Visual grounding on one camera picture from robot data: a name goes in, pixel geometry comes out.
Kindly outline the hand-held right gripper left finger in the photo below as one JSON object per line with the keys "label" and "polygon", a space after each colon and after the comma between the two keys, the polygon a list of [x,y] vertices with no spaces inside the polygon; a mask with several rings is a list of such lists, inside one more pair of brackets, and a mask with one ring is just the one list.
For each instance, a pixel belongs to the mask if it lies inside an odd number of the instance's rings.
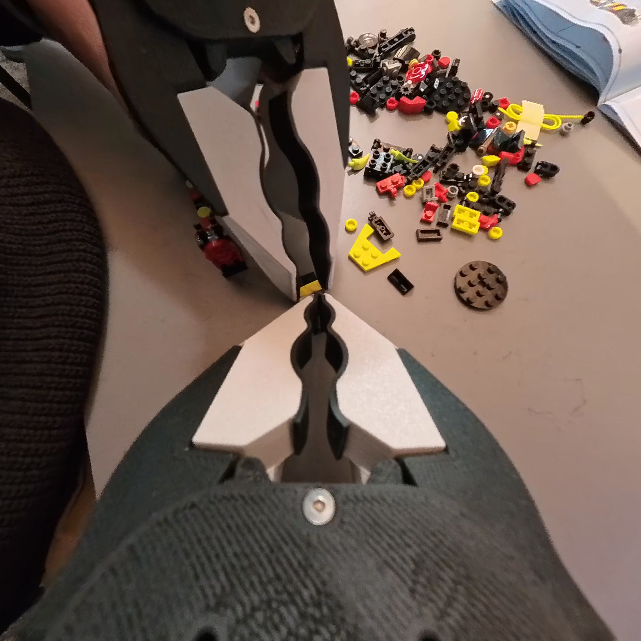
{"label": "hand-held right gripper left finger", "polygon": [[291,350],[308,329],[304,312],[312,301],[302,299],[242,344],[193,436],[195,447],[257,458],[279,480],[293,453],[292,421],[302,394]]}

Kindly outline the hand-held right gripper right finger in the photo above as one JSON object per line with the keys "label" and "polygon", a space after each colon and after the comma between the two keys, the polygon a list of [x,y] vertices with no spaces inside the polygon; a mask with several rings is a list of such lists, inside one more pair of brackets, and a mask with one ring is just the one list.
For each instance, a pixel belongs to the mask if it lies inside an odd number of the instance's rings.
{"label": "hand-held right gripper right finger", "polygon": [[445,441],[396,346],[331,295],[332,331],[347,350],[336,383],[338,407],[349,423],[344,454],[359,481],[397,457],[443,452]]}

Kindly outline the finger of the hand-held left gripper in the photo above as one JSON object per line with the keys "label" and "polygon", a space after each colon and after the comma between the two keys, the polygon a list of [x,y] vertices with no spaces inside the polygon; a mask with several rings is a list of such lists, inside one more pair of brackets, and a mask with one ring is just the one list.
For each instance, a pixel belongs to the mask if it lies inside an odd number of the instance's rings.
{"label": "finger of the hand-held left gripper", "polygon": [[335,273],[345,177],[330,77],[305,69],[268,83],[268,200],[283,224],[294,284],[313,272],[323,290]]}
{"label": "finger of the hand-held left gripper", "polygon": [[226,207],[226,226],[269,280],[297,302],[297,269],[261,183],[264,147],[251,111],[214,87],[178,100]]}

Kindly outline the long black red yellow lego assembly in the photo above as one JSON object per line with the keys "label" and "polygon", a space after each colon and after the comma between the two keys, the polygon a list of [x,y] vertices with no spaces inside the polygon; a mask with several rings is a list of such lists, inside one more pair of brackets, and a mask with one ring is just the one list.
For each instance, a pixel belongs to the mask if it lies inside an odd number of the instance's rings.
{"label": "long black red yellow lego assembly", "polygon": [[186,182],[189,197],[198,218],[194,224],[195,238],[204,258],[229,278],[247,270],[247,264],[239,246],[217,220],[209,201],[202,193]]}

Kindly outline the pile of lego pieces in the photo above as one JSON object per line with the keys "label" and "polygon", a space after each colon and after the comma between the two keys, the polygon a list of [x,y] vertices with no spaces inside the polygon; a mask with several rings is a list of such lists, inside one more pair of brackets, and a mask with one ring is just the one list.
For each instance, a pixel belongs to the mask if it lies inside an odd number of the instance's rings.
{"label": "pile of lego pieces", "polygon": [[459,58],[439,49],[422,54],[413,45],[415,38],[412,27],[393,35],[381,29],[348,37],[349,102],[372,117],[383,111],[441,116],[445,141],[421,153],[381,139],[365,148],[350,138],[348,172],[361,173],[380,196],[418,196],[418,242],[441,240],[442,229],[466,236],[482,233],[497,241],[502,221],[517,206],[502,191],[509,168],[524,173],[528,188],[552,180],[560,167],[537,159],[540,135],[569,135],[576,126],[590,124],[596,113],[549,114],[536,102],[513,102],[472,89],[459,76]]}

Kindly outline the person's left forearm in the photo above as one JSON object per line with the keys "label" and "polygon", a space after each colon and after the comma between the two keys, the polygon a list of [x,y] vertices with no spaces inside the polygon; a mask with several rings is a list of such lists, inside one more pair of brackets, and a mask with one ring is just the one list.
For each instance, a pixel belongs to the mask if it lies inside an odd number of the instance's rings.
{"label": "person's left forearm", "polygon": [[1,1],[1,46],[28,45],[46,35],[30,1]]}

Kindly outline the yellow wedge lego plate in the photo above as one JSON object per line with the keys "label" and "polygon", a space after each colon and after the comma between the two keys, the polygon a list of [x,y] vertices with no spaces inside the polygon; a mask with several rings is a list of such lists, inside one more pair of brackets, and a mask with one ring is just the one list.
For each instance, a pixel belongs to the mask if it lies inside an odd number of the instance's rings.
{"label": "yellow wedge lego plate", "polygon": [[364,273],[373,271],[401,257],[401,253],[394,247],[384,252],[373,245],[370,241],[373,233],[374,229],[370,224],[366,223],[349,250],[350,261]]}

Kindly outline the dark round lego plate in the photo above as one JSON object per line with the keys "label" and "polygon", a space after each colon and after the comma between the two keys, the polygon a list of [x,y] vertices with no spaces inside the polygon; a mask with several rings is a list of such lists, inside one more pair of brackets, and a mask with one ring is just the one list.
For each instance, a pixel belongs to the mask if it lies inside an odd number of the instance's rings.
{"label": "dark round lego plate", "polygon": [[483,311],[496,308],[508,295],[508,280],[504,272],[483,260],[469,261],[459,268],[453,286],[460,302]]}

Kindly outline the lego instruction booklet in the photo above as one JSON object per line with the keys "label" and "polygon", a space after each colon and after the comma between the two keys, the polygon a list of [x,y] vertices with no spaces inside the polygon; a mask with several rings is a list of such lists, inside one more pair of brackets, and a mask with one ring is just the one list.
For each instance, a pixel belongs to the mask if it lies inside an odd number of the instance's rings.
{"label": "lego instruction booklet", "polygon": [[565,70],[592,85],[598,109],[640,148],[640,2],[494,1]]}

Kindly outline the person's left hand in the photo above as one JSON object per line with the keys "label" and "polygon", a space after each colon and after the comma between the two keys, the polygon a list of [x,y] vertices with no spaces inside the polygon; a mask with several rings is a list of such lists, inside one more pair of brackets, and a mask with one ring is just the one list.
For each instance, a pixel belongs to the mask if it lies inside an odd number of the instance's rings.
{"label": "person's left hand", "polygon": [[51,34],[119,100],[122,96],[110,69],[108,54],[90,1],[35,1]]}

